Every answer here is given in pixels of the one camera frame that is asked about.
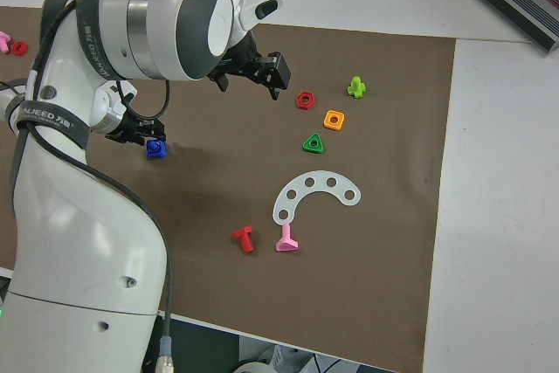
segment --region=red nut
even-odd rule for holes
[[[238,239],[244,253],[251,253],[252,251],[254,251],[254,245],[252,244],[251,238],[249,236],[249,233],[251,232],[252,226],[249,225],[245,226],[242,229],[239,229],[238,231],[234,231],[231,235],[235,239]]]
[[[24,54],[27,53],[27,44],[24,43],[23,41],[17,41],[11,47],[11,52],[16,54],[17,56],[23,56]]]
[[[301,109],[310,109],[314,106],[314,96],[310,92],[301,92],[295,100],[297,101],[297,107]]]

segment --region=pink t-shaped piece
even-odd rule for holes
[[[297,251],[298,249],[299,243],[291,239],[291,226],[289,226],[289,224],[283,224],[281,226],[281,239],[276,244],[276,251]]]
[[[4,54],[8,54],[10,49],[8,48],[8,43],[10,42],[11,38],[5,32],[0,31],[0,52]]]

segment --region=white tabletop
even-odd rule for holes
[[[557,371],[559,53],[481,0],[286,0],[267,22],[459,38],[424,371]]]

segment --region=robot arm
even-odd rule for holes
[[[279,53],[258,53],[250,30],[282,2],[45,2],[25,101],[23,86],[0,90],[0,114],[10,107],[4,118],[18,133],[17,257],[0,317],[0,371],[140,371],[170,277],[166,244],[139,197],[88,167],[87,136],[164,135],[156,121],[142,131],[145,121],[130,117],[135,91],[126,79],[208,76],[225,90],[226,75],[239,75],[277,98],[289,70]],[[168,344],[158,371],[172,371]]]

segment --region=orange square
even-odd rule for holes
[[[343,125],[344,113],[330,109],[324,117],[324,127],[332,130],[341,130]]]

